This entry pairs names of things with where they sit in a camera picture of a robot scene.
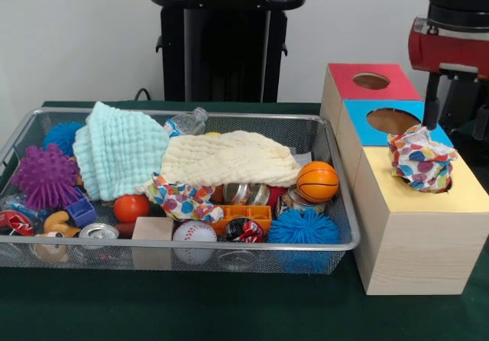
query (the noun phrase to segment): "small orange ball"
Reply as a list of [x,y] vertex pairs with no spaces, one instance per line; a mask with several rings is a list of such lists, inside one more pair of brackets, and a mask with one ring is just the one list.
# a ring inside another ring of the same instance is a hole
[[299,172],[297,192],[309,202],[323,203],[330,200],[338,187],[339,178],[335,168],[322,161],[313,161]]
[[119,197],[114,205],[114,214],[119,222],[136,222],[139,216],[147,216],[150,211],[150,201],[138,194]]

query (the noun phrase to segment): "light blue towel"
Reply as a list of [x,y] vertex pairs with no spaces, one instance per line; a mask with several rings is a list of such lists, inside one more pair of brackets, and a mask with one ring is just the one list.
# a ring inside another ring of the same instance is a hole
[[136,193],[136,186],[160,171],[168,140],[150,116],[97,102],[73,145],[87,193],[105,201]]

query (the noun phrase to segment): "crumpled cloth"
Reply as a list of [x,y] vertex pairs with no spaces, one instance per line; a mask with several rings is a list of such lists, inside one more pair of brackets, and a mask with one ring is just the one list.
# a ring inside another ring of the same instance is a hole
[[235,131],[171,138],[160,173],[170,183],[195,187],[226,183],[290,187],[300,168],[288,147],[258,133]]
[[426,127],[415,125],[402,135],[389,135],[389,157],[392,175],[402,177],[412,188],[421,192],[441,193],[452,179],[451,161],[457,151],[432,141]]
[[73,145],[90,198],[112,201],[135,193],[160,168],[168,140],[149,115],[97,102]]
[[224,210],[209,202],[214,193],[213,187],[169,184],[162,175],[154,173],[153,184],[145,184],[144,189],[151,200],[174,219],[218,222],[224,217]]

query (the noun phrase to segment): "green table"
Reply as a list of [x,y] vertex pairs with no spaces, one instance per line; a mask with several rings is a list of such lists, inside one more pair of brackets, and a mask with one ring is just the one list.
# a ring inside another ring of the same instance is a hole
[[[114,105],[194,107],[174,102]],[[220,112],[319,112],[317,104],[204,107]],[[367,297],[351,253],[330,276],[1,268],[0,280],[4,340],[489,339],[486,252],[460,297]]]

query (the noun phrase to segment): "purple spiky ball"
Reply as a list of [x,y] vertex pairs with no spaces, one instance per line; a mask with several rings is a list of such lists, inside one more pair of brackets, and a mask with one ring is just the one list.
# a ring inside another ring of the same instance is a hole
[[25,206],[64,209],[79,199],[74,188],[79,168],[57,145],[48,145],[46,151],[30,146],[25,153],[11,181],[26,194]]

